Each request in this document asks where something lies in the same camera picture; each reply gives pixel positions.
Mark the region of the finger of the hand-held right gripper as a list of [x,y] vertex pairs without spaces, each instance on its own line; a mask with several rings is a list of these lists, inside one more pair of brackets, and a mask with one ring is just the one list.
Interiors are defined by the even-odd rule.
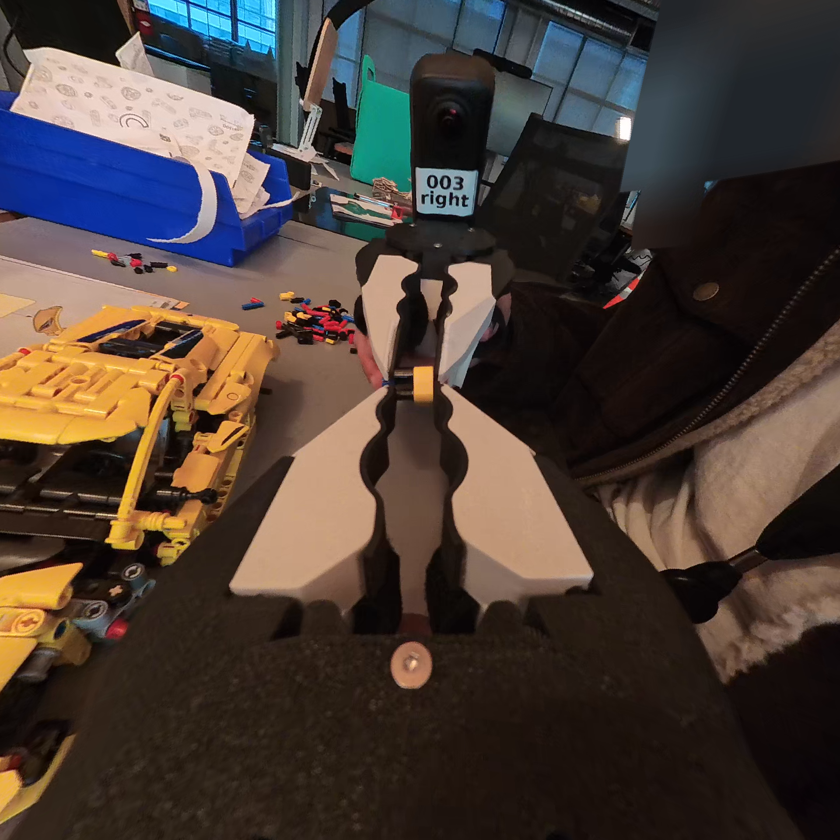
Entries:
[[442,280],[429,281],[429,354],[441,385],[462,386],[481,336],[490,326],[497,300],[488,263],[448,268],[455,289],[445,295]]
[[427,304],[420,289],[419,265],[399,255],[379,255],[361,287],[364,326],[383,379],[413,353],[427,332]]

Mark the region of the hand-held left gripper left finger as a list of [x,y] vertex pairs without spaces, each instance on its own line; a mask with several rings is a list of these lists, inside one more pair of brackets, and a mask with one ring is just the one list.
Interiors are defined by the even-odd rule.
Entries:
[[326,601],[357,632],[398,629],[400,561],[375,487],[389,466],[395,409],[394,390],[382,387],[292,456],[229,583],[233,594]]

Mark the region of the small yellow brick connector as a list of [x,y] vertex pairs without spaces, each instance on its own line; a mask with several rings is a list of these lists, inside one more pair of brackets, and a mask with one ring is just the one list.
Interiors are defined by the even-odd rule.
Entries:
[[389,379],[383,379],[382,386],[395,394],[397,401],[411,401],[430,404],[435,394],[434,367],[421,365],[396,369]]

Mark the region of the person's right forearm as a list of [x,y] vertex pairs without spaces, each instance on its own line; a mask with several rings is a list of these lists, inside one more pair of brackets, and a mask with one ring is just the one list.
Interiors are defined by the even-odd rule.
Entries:
[[505,299],[507,320],[461,391],[488,414],[546,412],[613,311],[530,281],[514,281]]

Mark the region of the person's right hand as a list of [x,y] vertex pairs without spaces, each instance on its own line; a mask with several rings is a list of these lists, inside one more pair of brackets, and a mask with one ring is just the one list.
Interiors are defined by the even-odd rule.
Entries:
[[357,332],[353,340],[353,346],[358,355],[364,376],[371,384],[371,387],[374,390],[378,390],[383,387],[383,374],[376,362],[371,342],[368,337],[360,332]]

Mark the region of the large pile of brick pins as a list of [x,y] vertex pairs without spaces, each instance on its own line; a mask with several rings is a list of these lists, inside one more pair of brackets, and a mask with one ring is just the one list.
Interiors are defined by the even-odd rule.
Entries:
[[299,345],[346,343],[353,354],[357,353],[355,317],[341,301],[330,299],[318,304],[292,291],[281,292],[278,299],[287,310],[276,321],[277,340],[294,339]]

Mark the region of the black mesh office chair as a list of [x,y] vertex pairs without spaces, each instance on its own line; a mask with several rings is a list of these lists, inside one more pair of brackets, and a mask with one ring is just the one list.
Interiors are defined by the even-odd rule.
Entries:
[[476,212],[515,266],[567,279],[596,230],[614,217],[628,142],[531,114]]

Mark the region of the green cutting mat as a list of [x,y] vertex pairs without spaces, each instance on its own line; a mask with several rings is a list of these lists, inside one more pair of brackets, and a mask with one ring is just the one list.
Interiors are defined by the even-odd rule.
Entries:
[[[295,220],[320,230],[359,239],[364,242],[370,242],[375,238],[383,238],[387,230],[399,225],[397,224],[393,227],[382,228],[370,226],[368,224],[342,222],[333,217],[329,201],[329,195],[331,193],[342,193],[348,196],[363,196],[358,193],[346,193],[341,190],[332,189],[328,186],[321,186],[317,190],[314,190],[311,194],[304,196],[296,203],[297,209],[295,211]],[[405,217],[403,222],[410,220],[410,217]]]

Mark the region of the black monitor screen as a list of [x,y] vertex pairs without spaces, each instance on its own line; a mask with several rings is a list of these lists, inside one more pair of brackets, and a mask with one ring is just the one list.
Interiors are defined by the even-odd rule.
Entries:
[[531,114],[542,115],[553,88],[539,80],[524,79],[502,70],[495,72],[495,91],[486,150],[508,157]]

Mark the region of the small crumpled printed paper bag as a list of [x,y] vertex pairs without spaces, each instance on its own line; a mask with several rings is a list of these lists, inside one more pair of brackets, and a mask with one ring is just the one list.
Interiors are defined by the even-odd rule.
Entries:
[[270,200],[270,195],[264,187],[269,170],[268,163],[258,161],[251,153],[245,155],[232,189],[239,218],[245,219],[266,207],[282,208],[292,204],[296,195],[284,201]]

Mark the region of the thin wooden board stand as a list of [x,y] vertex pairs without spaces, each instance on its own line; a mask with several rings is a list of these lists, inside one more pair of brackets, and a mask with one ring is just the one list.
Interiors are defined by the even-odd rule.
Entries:
[[314,39],[307,66],[297,64],[296,83],[301,94],[299,104],[306,114],[306,122],[297,145],[300,154],[309,154],[319,126],[322,109],[320,101],[326,87],[333,56],[339,40],[340,27],[371,1],[338,1],[331,7]]

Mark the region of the small cluster of brick pins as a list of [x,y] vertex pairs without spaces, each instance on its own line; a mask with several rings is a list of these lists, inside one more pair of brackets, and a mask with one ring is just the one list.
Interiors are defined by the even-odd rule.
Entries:
[[92,249],[91,255],[108,261],[111,266],[119,268],[131,268],[137,275],[151,274],[157,270],[176,273],[178,267],[165,261],[147,261],[141,253],[129,253],[125,255],[111,251]]

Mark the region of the yellow brick car model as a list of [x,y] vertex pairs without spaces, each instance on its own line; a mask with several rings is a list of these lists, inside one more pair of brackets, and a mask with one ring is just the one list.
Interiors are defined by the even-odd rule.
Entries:
[[182,311],[105,306],[2,358],[2,823],[75,739],[38,717],[60,666],[115,644],[235,486],[277,342]]

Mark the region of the blue storage bin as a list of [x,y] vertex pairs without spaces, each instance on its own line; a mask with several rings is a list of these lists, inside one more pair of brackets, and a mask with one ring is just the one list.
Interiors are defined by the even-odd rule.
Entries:
[[226,179],[214,172],[213,229],[195,242],[175,243],[200,212],[202,191],[189,164],[12,112],[16,98],[1,93],[4,211],[228,267],[292,218],[291,205],[240,218]]

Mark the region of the large printed white paper bag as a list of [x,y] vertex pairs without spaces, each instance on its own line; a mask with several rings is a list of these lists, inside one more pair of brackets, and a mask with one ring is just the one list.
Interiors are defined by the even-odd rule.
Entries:
[[190,165],[199,186],[193,226],[156,244],[187,245],[209,235],[218,197],[212,174],[233,189],[255,118],[233,103],[64,50],[26,50],[29,69],[13,112]]

